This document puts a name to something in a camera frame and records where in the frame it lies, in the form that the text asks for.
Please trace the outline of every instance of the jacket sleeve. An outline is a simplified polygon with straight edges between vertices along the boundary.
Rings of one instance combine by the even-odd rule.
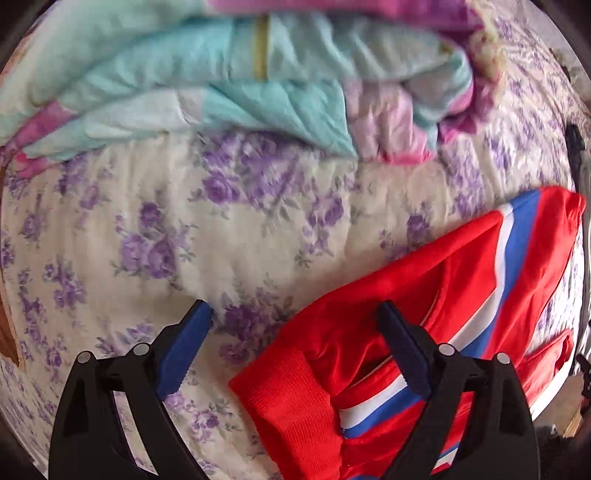
[[[285,480],[339,478],[337,414],[304,352],[274,342],[229,385]]]

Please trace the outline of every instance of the blue stripe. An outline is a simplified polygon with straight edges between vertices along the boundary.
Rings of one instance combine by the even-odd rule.
[[[453,447],[451,447],[450,449],[447,449],[445,452],[443,452],[440,456],[439,459],[442,459],[443,457],[445,457],[446,455],[452,453],[454,450],[456,450],[458,447],[460,446],[460,444],[456,444]]]
[[[518,196],[510,202],[513,207],[513,227],[505,248],[505,288],[501,296],[501,303],[491,324],[462,350],[464,356],[480,358],[488,346],[498,314],[521,272],[530,243],[540,196],[539,190],[533,190]],[[357,438],[383,421],[402,413],[419,400],[418,395],[413,394],[408,387],[405,387],[360,423],[349,429],[343,429],[343,437],[348,439]]]
[[[462,355],[481,358],[488,346],[492,331],[496,325],[496,320],[499,317],[499,312],[513,290],[523,267],[525,255],[530,244],[531,231],[538,211],[540,195],[539,190],[533,190],[532,192],[518,196],[511,202],[513,206],[513,228],[511,229],[507,246],[505,247],[505,288],[501,296],[501,302],[491,324],[470,345],[462,350]]]
[[[370,428],[392,418],[394,415],[406,410],[407,408],[412,407],[419,400],[421,400],[421,397],[411,392],[410,388],[404,387],[392,398],[389,398],[384,403],[382,403],[378,408],[370,413],[368,417],[364,418],[357,425],[349,429],[341,430],[343,437],[346,439],[357,438],[367,432]]]

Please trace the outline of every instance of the tricolor stripe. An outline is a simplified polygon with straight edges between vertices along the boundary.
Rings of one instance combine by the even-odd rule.
[[[540,191],[535,190],[502,205],[498,210],[503,215],[503,223],[495,254],[496,287],[449,341],[466,356],[478,358],[486,351],[499,312],[521,272],[539,200]],[[399,375],[373,397],[339,411],[343,436],[357,438],[419,400],[419,396],[407,388],[402,375]]]

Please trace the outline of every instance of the quilted bedspread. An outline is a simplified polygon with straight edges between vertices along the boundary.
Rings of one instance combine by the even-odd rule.
[[[273,133],[165,134],[80,154],[33,179],[9,170],[0,261],[21,366],[0,360],[0,410],[39,465],[72,362],[119,355],[195,299],[215,324],[168,412],[214,479],[277,479],[227,381],[322,294],[532,187],[572,188],[563,129],[589,112],[549,50],[491,5],[508,87],[487,129],[414,167],[333,158]],[[530,349],[579,321],[582,248]],[[121,419],[150,469],[124,395]]]

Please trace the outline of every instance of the white stripe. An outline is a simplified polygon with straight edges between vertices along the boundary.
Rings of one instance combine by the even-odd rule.
[[[358,425],[369,417],[369,415],[371,415],[378,407],[381,407],[384,403],[390,400],[390,398],[402,391],[406,385],[404,377],[399,375],[380,393],[361,402],[359,405],[339,410],[341,428],[346,430],[355,427],[355,425]]]
[[[453,459],[456,457],[456,453],[457,453],[457,448],[456,449],[453,449],[445,457],[441,457],[437,461],[437,463],[435,464],[435,466],[433,467],[433,470],[435,470],[436,468],[441,467],[444,463],[449,463],[451,465],[453,463]]]
[[[470,320],[468,320],[450,340],[449,343],[458,350],[462,350],[470,345],[470,343],[486,330],[495,318],[496,311],[501,304],[501,298],[505,289],[505,250],[511,230],[513,229],[514,216],[513,207],[509,203],[499,207],[498,211],[503,215],[503,223],[501,225],[501,231],[499,232],[495,254],[496,287]],[[353,407],[339,410],[341,428],[346,430],[355,427],[390,400],[390,398],[402,391],[406,386],[407,383],[405,379],[402,375],[399,375],[390,385],[373,397]]]
[[[464,324],[464,326],[460,328],[460,331],[457,332],[450,340],[449,343],[451,343],[458,350],[462,350],[468,345],[470,345],[474,341],[474,339],[478,338],[478,336],[486,330],[486,328],[492,323],[493,319],[495,318],[496,311],[499,309],[499,305],[501,304],[501,297],[503,296],[503,291],[505,290],[505,250],[514,222],[513,208],[510,208],[510,210],[507,211],[507,213],[501,213],[503,213],[504,218],[503,224],[501,225],[501,231],[499,232],[499,241],[496,245],[496,287],[491,293],[491,295],[476,311],[476,313],[472,315],[472,318],[468,320]]]

